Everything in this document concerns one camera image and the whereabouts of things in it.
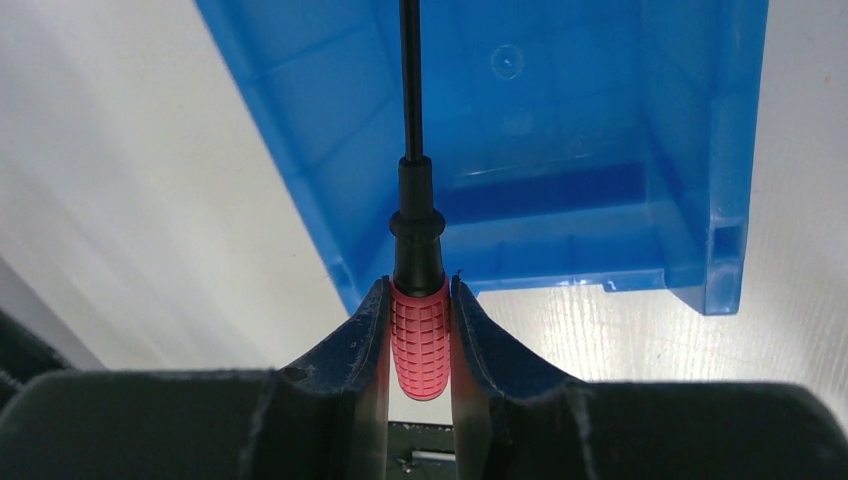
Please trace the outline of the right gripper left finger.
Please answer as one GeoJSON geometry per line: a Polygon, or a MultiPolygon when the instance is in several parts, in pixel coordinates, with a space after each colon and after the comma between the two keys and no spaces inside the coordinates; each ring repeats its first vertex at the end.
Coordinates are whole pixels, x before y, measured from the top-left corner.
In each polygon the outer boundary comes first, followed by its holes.
{"type": "Polygon", "coordinates": [[[281,369],[60,370],[1,412],[5,479],[381,479],[390,283],[281,369]]]}

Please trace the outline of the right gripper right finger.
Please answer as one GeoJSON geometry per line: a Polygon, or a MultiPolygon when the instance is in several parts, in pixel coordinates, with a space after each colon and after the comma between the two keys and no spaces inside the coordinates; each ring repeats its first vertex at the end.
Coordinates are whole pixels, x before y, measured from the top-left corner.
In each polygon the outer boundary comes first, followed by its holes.
{"type": "Polygon", "coordinates": [[[843,479],[847,438],[793,384],[593,383],[552,365],[451,282],[461,479],[843,479]]]}

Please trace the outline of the red-handled black screwdriver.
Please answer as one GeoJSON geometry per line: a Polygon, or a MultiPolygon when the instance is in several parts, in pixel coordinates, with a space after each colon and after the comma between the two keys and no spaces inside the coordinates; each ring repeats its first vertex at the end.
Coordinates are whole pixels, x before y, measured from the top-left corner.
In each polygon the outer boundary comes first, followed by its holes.
{"type": "Polygon", "coordinates": [[[450,291],[434,207],[432,162],[424,153],[420,3],[401,1],[400,53],[405,153],[399,160],[390,333],[399,385],[407,397],[440,396],[450,377],[450,291]]]}

